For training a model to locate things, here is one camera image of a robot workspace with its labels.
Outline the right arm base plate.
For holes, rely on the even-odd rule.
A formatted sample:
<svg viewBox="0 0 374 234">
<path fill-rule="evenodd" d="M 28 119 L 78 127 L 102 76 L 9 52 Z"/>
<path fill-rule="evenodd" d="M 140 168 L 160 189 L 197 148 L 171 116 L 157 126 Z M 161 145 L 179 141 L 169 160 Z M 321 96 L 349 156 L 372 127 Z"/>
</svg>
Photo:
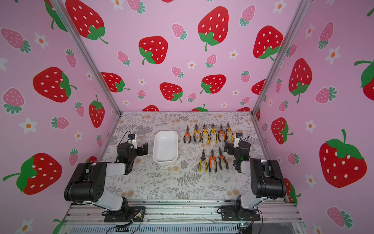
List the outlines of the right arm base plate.
<svg viewBox="0 0 374 234">
<path fill-rule="evenodd" d="M 239 205 L 221 206 L 217 209 L 221 215 L 222 221 L 261 221 L 261 215 L 258 210 L 248 210 Z"/>
</svg>

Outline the orange black Greener pliers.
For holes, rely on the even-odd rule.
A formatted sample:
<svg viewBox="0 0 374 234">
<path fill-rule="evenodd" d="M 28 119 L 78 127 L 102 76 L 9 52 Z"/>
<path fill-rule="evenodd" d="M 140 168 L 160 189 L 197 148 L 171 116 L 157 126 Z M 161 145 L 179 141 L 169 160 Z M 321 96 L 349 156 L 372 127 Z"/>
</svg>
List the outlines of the orange black Greener pliers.
<svg viewBox="0 0 374 234">
<path fill-rule="evenodd" d="M 221 138 L 223 139 L 223 142 L 227 141 L 226 132 L 222 124 L 220 124 L 220 129 L 218 132 L 218 140 L 221 141 Z"/>
</svg>

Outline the orange black long-nose pliers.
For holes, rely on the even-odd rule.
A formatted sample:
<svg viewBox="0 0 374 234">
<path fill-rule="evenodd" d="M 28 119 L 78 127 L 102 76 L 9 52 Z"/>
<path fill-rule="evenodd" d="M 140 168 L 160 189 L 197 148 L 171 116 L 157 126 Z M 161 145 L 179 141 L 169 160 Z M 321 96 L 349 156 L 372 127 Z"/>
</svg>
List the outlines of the orange black long-nose pliers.
<svg viewBox="0 0 374 234">
<path fill-rule="evenodd" d="M 223 155 L 223 152 L 222 152 L 221 148 L 219 147 L 219 161 L 218 161 L 218 165 L 219 165 L 219 168 L 221 170 L 223 170 L 222 162 L 225 163 L 225 167 L 228 170 L 228 161 L 226 160 L 226 157 Z"/>
</svg>

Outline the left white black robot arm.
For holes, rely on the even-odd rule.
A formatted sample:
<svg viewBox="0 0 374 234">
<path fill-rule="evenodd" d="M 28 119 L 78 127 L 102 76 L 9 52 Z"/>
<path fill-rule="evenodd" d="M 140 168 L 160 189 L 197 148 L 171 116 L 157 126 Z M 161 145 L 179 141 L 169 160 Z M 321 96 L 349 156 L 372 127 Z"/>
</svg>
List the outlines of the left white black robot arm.
<svg viewBox="0 0 374 234">
<path fill-rule="evenodd" d="M 64 191 L 66 201 L 76 205 L 92 204 L 109 211 L 128 215 L 128 200 L 105 189 L 106 178 L 128 175 L 137 157 L 148 154 L 148 144 L 135 147 L 128 142 L 117 146 L 115 162 L 80 163 Z"/>
</svg>

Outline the yellow grey needle-nose pliers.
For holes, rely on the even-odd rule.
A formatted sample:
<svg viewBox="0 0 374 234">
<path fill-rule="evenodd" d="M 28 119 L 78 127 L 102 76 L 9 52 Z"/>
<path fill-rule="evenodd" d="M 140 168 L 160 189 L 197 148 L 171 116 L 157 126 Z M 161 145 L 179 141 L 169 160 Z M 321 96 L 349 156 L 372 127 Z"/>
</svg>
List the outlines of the yellow grey needle-nose pliers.
<svg viewBox="0 0 374 234">
<path fill-rule="evenodd" d="M 207 165 L 206 155 L 205 155 L 205 150 L 204 149 L 202 151 L 202 155 L 200 157 L 200 162 L 199 162 L 199 165 L 198 165 L 199 172 L 202 171 L 203 166 L 205 167 L 204 171 L 207 172 L 208 171 L 208 165 Z"/>
</svg>

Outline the yellow black combination pliers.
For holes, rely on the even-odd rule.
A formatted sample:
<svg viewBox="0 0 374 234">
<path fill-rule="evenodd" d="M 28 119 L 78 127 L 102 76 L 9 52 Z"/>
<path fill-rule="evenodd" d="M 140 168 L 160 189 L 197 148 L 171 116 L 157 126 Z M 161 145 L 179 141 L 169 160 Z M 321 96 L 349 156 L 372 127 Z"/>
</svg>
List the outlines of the yellow black combination pliers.
<svg viewBox="0 0 374 234">
<path fill-rule="evenodd" d="M 226 141 L 229 141 L 229 140 L 231 140 L 232 142 L 234 142 L 234 136 L 233 136 L 233 132 L 232 132 L 230 124 L 227 123 L 227 127 L 226 127 Z"/>
</svg>

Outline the yellow black flat-nose pliers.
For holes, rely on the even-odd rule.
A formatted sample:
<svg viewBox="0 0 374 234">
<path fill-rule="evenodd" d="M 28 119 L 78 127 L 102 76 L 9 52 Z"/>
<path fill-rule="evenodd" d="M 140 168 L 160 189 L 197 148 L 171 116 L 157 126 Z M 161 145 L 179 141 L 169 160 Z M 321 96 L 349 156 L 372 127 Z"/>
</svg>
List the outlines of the yellow black flat-nose pliers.
<svg viewBox="0 0 374 234">
<path fill-rule="evenodd" d="M 217 132 L 216 132 L 214 123 L 211 125 L 211 129 L 210 129 L 210 142 L 217 143 Z"/>
</svg>

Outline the white plastic storage box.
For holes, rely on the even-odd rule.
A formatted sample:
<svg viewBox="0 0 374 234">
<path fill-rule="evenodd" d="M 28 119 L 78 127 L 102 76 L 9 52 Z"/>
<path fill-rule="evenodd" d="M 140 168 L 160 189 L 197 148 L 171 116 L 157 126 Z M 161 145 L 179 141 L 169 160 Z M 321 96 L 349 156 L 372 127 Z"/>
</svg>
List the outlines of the white plastic storage box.
<svg viewBox="0 0 374 234">
<path fill-rule="evenodd" d="M 178 158 L 178 133 L 172 130 L 156 133 L 153 160 L 158 164 L 173 164 Z"/>
</svg>

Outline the yellow striped needle-nose pliers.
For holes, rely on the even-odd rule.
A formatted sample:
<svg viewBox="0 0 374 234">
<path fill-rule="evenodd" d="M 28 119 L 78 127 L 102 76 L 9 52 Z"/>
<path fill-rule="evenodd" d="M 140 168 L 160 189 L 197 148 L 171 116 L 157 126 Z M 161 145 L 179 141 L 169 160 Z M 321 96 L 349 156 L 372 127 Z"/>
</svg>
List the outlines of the yellow striped needle-nose pliers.
<svg viewBox="0 0 374 234">
<path fill-rule="evenodd" d="M 203 125 L 202 143 L 210 143 L 210 136 L 206 124 Z"/>
</svg>

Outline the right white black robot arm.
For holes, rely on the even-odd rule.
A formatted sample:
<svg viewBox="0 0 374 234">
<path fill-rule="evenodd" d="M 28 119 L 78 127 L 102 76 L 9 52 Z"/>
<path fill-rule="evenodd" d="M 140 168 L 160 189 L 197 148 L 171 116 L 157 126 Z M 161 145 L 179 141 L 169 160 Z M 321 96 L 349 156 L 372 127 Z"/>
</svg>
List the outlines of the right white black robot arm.
<svg viewBox="0 0 374 234">
<path fill-rule="evenodd" d="M 275 160 L 251 158 L 251 144 L 246 141 L 225 143 L 224 152 L 234 156 L 233 167 L 242 174 L 250 175 L 251 191 L 238 196 L 235 210 L 238 212 L 255 211 L 257 207 L 269 199 L 276 200 L 286 195 L 286 184 Z"/>
</svg>

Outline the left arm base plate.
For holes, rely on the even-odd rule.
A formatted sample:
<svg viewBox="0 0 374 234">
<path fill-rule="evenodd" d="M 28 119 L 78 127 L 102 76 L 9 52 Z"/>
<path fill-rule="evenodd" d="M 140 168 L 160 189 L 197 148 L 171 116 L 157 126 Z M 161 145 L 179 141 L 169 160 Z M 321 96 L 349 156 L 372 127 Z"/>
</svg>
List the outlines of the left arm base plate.
<svg viewBox="0 0 374 234">
<path fill-rule="evenodd" d="M 120 211 L 106 211 L 104 222 L 142 222 L 145 211 L 145 206 L 134 206 Z"/>
</svg>

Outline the yellow black diagonal pliers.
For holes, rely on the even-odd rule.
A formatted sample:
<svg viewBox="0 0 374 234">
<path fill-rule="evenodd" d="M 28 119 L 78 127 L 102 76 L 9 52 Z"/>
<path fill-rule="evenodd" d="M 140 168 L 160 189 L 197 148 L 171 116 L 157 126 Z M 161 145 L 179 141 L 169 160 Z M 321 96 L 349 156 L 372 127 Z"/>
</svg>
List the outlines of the yellow black diagonal pliers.
<svg viewBox="0 0 374 234">
<path fill-rule="evenodd" d="M 202 134 L 197 124 L 194 126 L 193 139 L 194 142 L 202 142 Z"/>
</svg>

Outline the small orange black pliers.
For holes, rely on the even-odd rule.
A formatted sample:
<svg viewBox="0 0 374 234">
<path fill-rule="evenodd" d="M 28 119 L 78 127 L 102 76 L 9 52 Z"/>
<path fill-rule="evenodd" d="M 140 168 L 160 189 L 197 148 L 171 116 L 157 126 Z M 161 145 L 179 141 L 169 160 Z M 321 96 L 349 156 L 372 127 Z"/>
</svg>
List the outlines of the small orange black pliers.
<svg viewBox="0 0 374 234">
<path fill-rule="evenodd" d="M 184 143 L 190 143 L 191 142 L 191 134 L 189 131 L 189 126 L 186 127 L 186 132 L 183 138 Z"/>
</svg>

